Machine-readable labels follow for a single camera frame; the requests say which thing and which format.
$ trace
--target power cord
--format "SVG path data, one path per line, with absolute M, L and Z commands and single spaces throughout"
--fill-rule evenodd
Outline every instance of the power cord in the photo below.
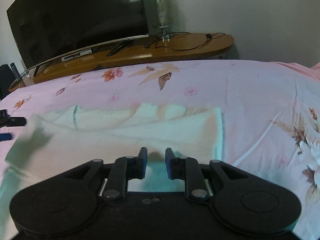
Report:
M 186 35 L 190 34 L 189 32 L 175 32 L 175 33 L 186 33 Z M 215 35 L 217 35 L 217 34 L 222 34 L 222 36 L 219 36 L 219 37 L 217 37 L 217 38 L 214 38 L 213 36 L 215 36 Z M 214 34 L 208 33 L 208 34 L 205 35 L 205 36 L 207 37 L 207 40 L 205 41 L 205 43 L 200 44 L 200 45 L 198 45 L 198 46 L 195 46 L 195 47 L 193 47 L 193 48 L 189 48 L 189 49 L 175 49 L 175 48 L 171 48 L 171 47 L 168 47 L 168 46 L 158 46 L 158 43 L 159 43 L 160 39 L 161 39 L 163 36 L 165 36 L 165 35 L 162 35 L 162 36 L 159 36 L 159 37 L 155 40 L 155 41 L 156 41 L 155 49 L 157 49 L 157 48 L 167 48 L 167 49 L 172 49 L 172 50 L 175 50 L 175 51 L 188 51 L 188 50 L 193 50 L 193 49 L 197 49 L 197 48 L 199 48 L 199 47 L 201 47 L 201 46 L 207 45 L 207 44 L 209 43 L 209 40 L 215 40 L 215 39 L 218 39 L 218 38 L 223 37 L 224 35 L 226 35 L 226 34 L 225 34 L 225 33 L 214 33 Z

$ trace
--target wooden table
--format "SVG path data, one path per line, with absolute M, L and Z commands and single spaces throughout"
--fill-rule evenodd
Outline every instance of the wooden table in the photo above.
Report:
M 104 46 L 97 52 L 87 56 L 67 62 L 58 61 L 52 63 L 50 66 L 41 69 L 33 77 L 33 82 L 40 83 L 55 78 L 117 66 L 205 59 L 228 51 L 234 42 L 231 35 L 216 34 L 212 39 L 208 40 L 207 44 L 197 49 L 183 51 L 170 49 L 189 49 L 204 44 L 207 40 L 205 35 L 206 33 L 176 34 L 169 40 L 161 40 L 157 44 L 157 46 L 164 46 L 165 48 L 155 48 L 155 44 L 152 44 L 147 49 L 144 46 L 155 40 L 155 36 L 150 36 L 149 38 L 136 40 L 130 47 L 123 49 L 111 57 L 107 57 L 107 54 L 115 45 Z M 11 91 L 22 86 L 25 85 L 23 83 L 18 84 Z

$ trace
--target black tv screen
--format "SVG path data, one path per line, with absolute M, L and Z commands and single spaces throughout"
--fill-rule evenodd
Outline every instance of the black tv screen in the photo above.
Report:
M 7 14 L 27 68 L 97 44 L 148 35 L 142 0 L 15 0 Z

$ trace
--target gray wall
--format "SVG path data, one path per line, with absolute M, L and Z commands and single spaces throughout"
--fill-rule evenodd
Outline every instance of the gray wall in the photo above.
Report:
M 13 1 L 0 0 L 0 64 L 15 62 L 23 71 L 6 15 Z M 320 0 L 173 0 L 173 6 L 173 31 L 231 34 L 232 58 L 320 62 Z

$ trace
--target pink bed sheet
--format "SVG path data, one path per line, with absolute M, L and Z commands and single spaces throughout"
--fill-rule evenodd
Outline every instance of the pink bed sheet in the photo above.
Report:
M 303 212 L 295 233 L 320 236 L 320 67 L 240 60 L 178 61 L 99 70 L 18 89 L 12 116 L 64 109 L 124 109 L 151 103 L 220 107 L 223 161 L 292 190 Z M 1 128 L 15 137 L 22 128 Z M 0 146 L 4 158 L 13 141 Z

